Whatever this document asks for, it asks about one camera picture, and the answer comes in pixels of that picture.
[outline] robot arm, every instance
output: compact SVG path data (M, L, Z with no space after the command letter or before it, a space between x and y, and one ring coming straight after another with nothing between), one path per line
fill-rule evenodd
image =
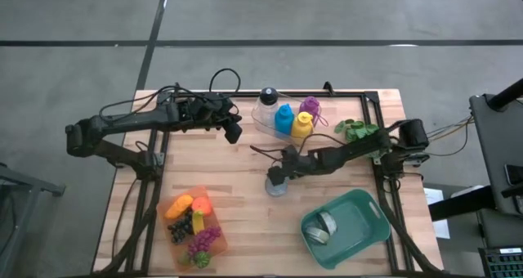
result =
M393 142L389 133L397 128L400 129L400 137L397 142ZM267 176L273 186L278 186L286 178L293 180L306 175L330 174L341 168L345 162L377 150L385 154L380 159L384 176L400 176L405 162L416 159L415 163L421 163L428 159L428 155L419 154L427 146L427 134L420 119L398 121L389 128L381 128L358 141L339 147L309 150L307 155L299 155L294 146L287 146L280 151L281 166L269 168Z
M133 168L140 180L150 180L157 175L161 156L143 150L135 152L103 140L110 134L157 129L176 132L204 128L226 131L225 137L234 144L242 132L237 124L242 117L232 114L235 107L228 96L221 93L205 92L194 97L181 99L177 91L158 93L156 107L146 112L131 112L111 116L95 115L65 127L67 153L77 157L98 155L117 166L126 164Z

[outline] dark grape cluster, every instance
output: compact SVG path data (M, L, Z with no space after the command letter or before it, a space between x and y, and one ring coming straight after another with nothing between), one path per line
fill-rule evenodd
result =
M180 217L174 224L167 226L167 229L171 231L171 242L174 244L182 243L186 235L193 235L193 210L188 208L183 217Z

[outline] green basket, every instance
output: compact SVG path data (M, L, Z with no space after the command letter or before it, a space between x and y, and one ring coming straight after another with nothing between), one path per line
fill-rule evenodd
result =
M336 221L337 231L326 245L305 237L308 226L321 227L316 214L327 211ZM347 258L391 234L389 221L372 196L354 189L308 213L302 219L302 237L315 260L325 269L334 269Z

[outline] green leaf plant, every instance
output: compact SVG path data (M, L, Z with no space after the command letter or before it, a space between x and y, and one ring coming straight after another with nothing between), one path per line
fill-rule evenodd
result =
M365 124L362 121L355 121L354 119L346 119L339 122L334 128L336 134L345 134L345 140L348 143L354 142L358 139L366 137L376 132L379 127L373 123ZM379 159L383 155L379 150L368 153L366 156L373 159Z

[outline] wooden table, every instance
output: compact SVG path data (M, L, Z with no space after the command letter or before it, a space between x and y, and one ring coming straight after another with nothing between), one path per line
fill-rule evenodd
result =
M139 91L136 93L136 98L150 93L152 91ZM378 90L378 93L385 125L405 118L398 90ZM376 199L376 186L369 160L360 158L349 161L331 175L308 176L292 181L289 184L288 194L280 198L272 198L264 188L266 170L272 161L252 151L249 145L272 149L286 146L286 143L255 129L251 117L253 98L235 98L234 102L239 108L239 113L244 117L240 122L244 132L237 144L229 144L223 137L223 131L216 130L210 132L192 130L185 134L175 132L170 136L161 199L172 198L192 186L205 185L229 243L228 250L213 258L209 267L184 274L224 276L390 274L384 242L374 244L342 262L335 270L328 271L315 262L300 235L300 220L305 213L351 189L365 189ZM142 103L143 101L137 101L133 107L139 107ZM320 98L320 103L323 109L322 115L329 121L330 127L319 124L317 132L341 139L341 136L333 134L334 126L340 120L363 120L359 99ZM151 110L154 105L155 103L151 103L144 110ZM127 133L124 146L137 150L135 141L147 142L149 133L149 131ZM307 142L308 148L335 145L336 143L323 137L315 137L314 140ZM135 174L130 168L119 170L116 174L93 270L100 270L110 262L114 228L123 198L134 178ZM443 268L421 179L409 175L401 181L400 198L407 230L429 260L437 267ZM123 215L117 239L118 246L123 244L131 232L137 188L138 185L134 187ZM394 241L400 268L404 268L397 235ZM167 242L170 241L166 240L163 228L157 220L150 257L150 275L176 274ZM137 261L141 260L141 246L143 244L137 247Z

